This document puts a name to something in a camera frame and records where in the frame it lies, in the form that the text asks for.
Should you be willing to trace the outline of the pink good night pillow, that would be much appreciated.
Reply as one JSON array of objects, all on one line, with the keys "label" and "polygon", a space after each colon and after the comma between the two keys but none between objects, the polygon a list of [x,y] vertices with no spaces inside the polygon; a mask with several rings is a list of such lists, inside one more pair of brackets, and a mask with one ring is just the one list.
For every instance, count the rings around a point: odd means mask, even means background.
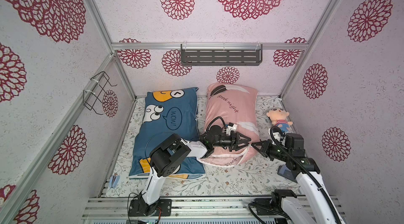
[{"label": "pink good night pillow", "polygon": [[[256,121],[256,100],[258,90],[235,84],[214,83],[208,86],[206,119],[204,129],[209,123],[220,116],[226,124],[237,125],[237,132],[251,139],[250,143],[259,141],[259,130]],[[208,158],[199,158],[204,165],[231,168],[241,165],[257,154],[251,146],[238,151],[215,147]]]}]

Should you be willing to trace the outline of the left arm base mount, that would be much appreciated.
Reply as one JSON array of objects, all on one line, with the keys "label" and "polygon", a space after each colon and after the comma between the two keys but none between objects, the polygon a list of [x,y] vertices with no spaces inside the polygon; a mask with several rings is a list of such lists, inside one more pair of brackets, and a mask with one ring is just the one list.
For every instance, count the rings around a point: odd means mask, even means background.
[{"label": "left arm base mount", "polygon": [[133,199],[129,204],[129,217],[167,217],[171,215],[171,199],[159,199],[152,205],[145,203],[143,198]]}]

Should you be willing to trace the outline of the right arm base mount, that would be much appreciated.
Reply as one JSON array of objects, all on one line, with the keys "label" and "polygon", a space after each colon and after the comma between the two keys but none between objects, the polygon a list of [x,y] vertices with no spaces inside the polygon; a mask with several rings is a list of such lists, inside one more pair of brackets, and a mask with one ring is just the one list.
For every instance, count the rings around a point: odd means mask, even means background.
[{"label": "right arm base mount", "polygon": [[271,193],[270,198],[256,198],[251,204],[257,208],[257,214],[259,216],[278,215],[283,216],[284,218],[289,218],[281,207],[282,200],[286,197],[297,198],[297,195],[292,190],[275,189]]}]

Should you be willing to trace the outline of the blue cartoon pillowcase pillow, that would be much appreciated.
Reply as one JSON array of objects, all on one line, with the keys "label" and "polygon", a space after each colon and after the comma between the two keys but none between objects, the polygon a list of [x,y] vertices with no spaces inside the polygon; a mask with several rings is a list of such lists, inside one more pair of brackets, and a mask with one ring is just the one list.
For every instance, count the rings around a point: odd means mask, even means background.
[{"label": "blue cartoon pillowcase pillow", "polygon": [[198,130],[197,87],[148,92],[140,131],[135,137],[129,179],[145,179],[150,152],[172,134],[196,141]]}]

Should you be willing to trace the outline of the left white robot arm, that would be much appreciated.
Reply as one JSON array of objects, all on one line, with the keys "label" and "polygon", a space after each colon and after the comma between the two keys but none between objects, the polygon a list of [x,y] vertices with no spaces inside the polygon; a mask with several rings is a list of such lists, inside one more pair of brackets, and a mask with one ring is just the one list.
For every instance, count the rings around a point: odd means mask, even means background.
[{"label": "left white robot arm", "polygon": [[216,147],[229,151],[239,151],[246,148],[251,138],[232,130],[223,129],[218,125],[212,126],[207,132],[197,136],[197,141],[188,141],[178,134],[171,134],[160,145],[150,152],[150,173],[140,201],[151,206],[160,197],[166,177],[173,174],[188,157],[208,158]]}]

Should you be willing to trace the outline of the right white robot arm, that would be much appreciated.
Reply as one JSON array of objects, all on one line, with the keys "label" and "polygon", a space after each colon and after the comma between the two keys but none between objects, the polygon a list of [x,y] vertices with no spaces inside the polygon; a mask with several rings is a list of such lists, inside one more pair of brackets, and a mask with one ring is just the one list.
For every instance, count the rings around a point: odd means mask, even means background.
[{"label": "right white robot arm", "polygon": [[258,216],[263,210],[269,216],[281,216],[295,224],[343,224],[341,214],[333,203],[320,169],[316,162],[306,156],[304,139],[295,133],[285,133],[279,127],[269,129],[271,139],[251,144],[262,156],[270,160],[285,162],[297,184],[303,190],[314,217],[303,209],[297,195],[292,190],[276,189],[271,193],[270,202],[262,205],[252,202],[247,205],[250,213],[260,222],[264,221]]}]

